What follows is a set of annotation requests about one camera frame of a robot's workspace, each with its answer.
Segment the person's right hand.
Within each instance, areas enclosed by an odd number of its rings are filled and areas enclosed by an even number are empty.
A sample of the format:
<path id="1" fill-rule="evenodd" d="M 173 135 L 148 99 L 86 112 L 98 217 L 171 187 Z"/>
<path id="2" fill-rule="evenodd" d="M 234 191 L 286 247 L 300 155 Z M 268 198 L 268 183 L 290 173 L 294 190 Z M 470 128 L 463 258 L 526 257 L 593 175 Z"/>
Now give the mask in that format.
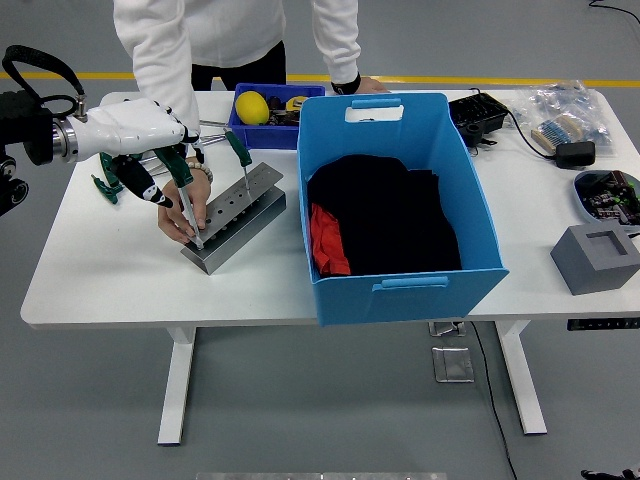
<path id="1" fill-rule="evenodd" d="M 201 169 L 192 169 L 193 182 L 187 186 L 194 218 L 199 229 L 204 229 L 206 224 L 207 201 L 211 193 L 211 183 L 208 174 Z M 162 188 L 163 193 L 173 202 L 171 208 L 158 207 L 158 227 L 170 239 L 187 244 L 195 236 L 194 229 L 183 215 L 183 206 L 179 190 L 173 179 L 170 179 Z"/>

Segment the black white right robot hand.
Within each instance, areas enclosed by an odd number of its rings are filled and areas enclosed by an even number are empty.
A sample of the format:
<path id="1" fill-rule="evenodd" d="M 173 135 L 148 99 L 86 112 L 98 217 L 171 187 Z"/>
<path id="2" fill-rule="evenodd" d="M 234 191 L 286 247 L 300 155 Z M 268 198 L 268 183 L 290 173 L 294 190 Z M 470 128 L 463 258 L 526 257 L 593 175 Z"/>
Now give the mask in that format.
<path id="1" fill-rule="evenodd" d="M 581 477 L 587 480 L 639 480 L 639 468 L 624 469 L 621 473 L 612 474 L 607 472 L 582 470 Z"/>

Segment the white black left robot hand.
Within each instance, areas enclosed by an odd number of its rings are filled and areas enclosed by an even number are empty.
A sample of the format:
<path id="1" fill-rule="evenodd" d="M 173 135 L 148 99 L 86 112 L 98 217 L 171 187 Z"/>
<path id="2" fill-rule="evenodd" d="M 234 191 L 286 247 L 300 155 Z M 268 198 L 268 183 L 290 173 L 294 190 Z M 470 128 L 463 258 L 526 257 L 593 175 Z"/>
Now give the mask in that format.
<path id="1" fill-rule="evenodd" d="M 87 120 L 69 117 L 74 136 L 69 141 L 70 160 L 84 161 L 104 153 L 112 158 L 111 171 L 141 199 L 170 208 L 167 198 L 138 158 L 154 151 L 167 166 L 175 185 L 184 188 L 193 181 L 179 144 L 200 148 L 197 131 L 188 129 L 172 111 L 147 98 L 140 98 L 87 111 Z"/>

